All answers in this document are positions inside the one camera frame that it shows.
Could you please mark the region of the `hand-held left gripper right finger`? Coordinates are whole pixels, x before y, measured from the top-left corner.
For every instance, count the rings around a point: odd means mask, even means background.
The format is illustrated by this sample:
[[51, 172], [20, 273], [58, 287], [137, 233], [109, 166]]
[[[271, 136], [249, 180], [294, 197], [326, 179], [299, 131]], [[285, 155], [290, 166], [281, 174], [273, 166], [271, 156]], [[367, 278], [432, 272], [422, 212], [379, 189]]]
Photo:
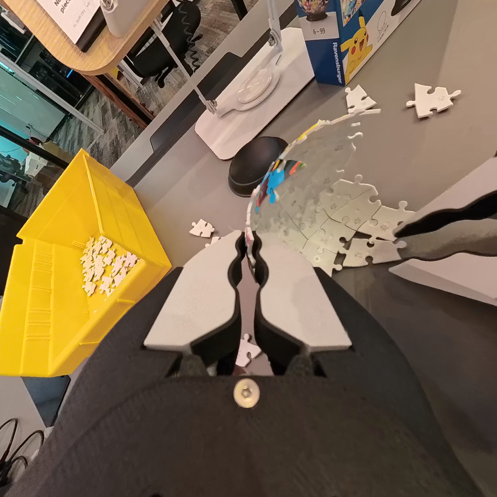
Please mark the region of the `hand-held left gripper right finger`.
[[254, 337], [272, 367], [297, 355], [348, 350], [351, 339], [319, 276], [300, 252], [271, 233], [254, 234], [254, 278], [259, 285]]

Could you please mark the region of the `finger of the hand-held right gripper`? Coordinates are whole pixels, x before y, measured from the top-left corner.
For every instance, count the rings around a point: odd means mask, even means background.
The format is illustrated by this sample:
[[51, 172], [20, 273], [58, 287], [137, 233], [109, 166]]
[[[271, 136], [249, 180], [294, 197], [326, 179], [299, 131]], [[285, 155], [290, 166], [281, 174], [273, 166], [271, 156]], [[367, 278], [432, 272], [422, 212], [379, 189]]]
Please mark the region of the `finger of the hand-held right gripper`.
[[457, 221], [402, 238], [402, 261], [389, 269], [404, 280], [480, 302], [496, 302], [496, 218]]
[[458, 221], [496, 216], [496, 157], [489, 158], [393, 231], [395, 236], [435, 232]]

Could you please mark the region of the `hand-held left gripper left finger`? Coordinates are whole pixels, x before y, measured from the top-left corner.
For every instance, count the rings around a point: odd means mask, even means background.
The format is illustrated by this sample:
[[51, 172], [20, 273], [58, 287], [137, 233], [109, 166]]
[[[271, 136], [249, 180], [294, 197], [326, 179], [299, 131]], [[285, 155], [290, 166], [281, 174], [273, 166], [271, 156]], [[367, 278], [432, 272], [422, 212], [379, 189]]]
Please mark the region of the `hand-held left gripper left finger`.
[[193, 256], [181, 269], [144, 346], [196, 355], [206, 366], [237, 355], [242, 318], [245, 236], [234, 230]]

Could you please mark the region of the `partly built puzzle ball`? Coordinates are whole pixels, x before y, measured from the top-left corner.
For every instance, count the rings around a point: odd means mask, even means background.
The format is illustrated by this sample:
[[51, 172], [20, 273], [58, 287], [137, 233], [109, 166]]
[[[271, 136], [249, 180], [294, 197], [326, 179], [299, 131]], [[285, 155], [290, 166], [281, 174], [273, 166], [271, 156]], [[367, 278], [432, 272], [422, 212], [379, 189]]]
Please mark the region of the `partly built puzzle ball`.
[[272, 235], [332, 276], [343, 267], [401, 259], [406, 244], [393, 231], [414, 213], [407, 202], [382, 205], [362, 175], [344, 179], [363, 137], [362, 121], [381, 109], [318, 120], [272, 161], [251, 195], [245, 222], [248, 264], [255, 274], [255, 238]]

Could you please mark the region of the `pile of small puzzle pieces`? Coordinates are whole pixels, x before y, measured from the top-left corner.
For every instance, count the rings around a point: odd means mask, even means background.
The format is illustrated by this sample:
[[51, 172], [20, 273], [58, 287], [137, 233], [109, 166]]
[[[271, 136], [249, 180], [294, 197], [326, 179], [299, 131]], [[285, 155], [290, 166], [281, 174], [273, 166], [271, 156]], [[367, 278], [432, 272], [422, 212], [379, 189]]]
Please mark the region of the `pile of small puzzle pieces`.
[[90, 237], [79, 259], [82, 265], [83, 290], [88, 297], [103, 294], [109, 297], [140, 258], [124, 250], [112, 240]]

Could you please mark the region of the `black dome ball stand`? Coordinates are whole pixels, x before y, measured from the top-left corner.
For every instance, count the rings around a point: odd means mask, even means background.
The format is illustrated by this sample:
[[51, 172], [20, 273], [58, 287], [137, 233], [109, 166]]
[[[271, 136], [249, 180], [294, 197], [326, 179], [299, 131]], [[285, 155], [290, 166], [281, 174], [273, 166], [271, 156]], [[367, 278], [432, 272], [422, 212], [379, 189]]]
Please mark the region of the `black dome ball stand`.
[[231, 160], [228, 171], [230, 190], [236, 196], [250, 197], [270, 165], [287, 146], [288, 143], [279, 137], [261, 136], [250, 140]]

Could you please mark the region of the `blue puzzle box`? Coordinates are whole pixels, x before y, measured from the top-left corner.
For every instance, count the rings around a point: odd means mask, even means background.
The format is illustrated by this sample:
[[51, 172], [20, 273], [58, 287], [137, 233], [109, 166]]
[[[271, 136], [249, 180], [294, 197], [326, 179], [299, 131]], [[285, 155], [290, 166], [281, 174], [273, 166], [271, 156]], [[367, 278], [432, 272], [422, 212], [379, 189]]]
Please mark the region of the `blue puzzle box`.
[[419, 1], [295, 1], [320, 84], [347, 86]]

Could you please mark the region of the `yellow plastic bin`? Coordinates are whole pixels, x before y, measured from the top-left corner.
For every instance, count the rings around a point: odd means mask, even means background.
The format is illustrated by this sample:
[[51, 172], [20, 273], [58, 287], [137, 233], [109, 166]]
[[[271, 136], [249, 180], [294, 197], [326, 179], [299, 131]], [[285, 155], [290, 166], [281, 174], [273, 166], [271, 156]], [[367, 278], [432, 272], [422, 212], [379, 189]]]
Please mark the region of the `yellow plastic bin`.
[[[132, 187], [80, 150], [17, 235], [1, 307], [1, 376], [71, 374], [171, 269]], [[104, 236], [140, 261], [106, 297], [79, 261]]]

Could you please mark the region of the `wooden table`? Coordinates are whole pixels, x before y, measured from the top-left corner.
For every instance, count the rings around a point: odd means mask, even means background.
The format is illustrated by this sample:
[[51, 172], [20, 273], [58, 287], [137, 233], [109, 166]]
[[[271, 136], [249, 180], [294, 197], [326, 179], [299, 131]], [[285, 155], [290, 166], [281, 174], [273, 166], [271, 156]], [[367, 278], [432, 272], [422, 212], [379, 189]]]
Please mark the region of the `wooden table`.
[[122, 38], [104, 28], [87, 52], [82, 52], [37, 1], [1, 1], [61, 63], [84, 76], [109, 72], [138, 42], [168, 1], [149, 1]]

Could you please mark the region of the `white device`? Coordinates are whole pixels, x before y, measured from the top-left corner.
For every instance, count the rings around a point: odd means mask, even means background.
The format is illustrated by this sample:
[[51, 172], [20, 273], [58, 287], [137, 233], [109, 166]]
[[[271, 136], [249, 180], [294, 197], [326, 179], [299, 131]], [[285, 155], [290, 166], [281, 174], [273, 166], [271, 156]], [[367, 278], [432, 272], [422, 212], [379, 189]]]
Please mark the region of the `white device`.
[[123, 38], [153, 1], [100, 1], [110, 33]]

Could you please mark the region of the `white paper sign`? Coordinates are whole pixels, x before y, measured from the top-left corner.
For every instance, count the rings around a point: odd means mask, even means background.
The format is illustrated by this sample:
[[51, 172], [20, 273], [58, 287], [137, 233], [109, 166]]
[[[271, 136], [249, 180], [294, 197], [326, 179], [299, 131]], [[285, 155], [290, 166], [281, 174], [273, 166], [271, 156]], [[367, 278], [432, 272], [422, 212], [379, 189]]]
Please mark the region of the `white paper sign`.
[[74, 43], [82, 38], [90, 22], [101, 13], [100, 1], [37, 1]]

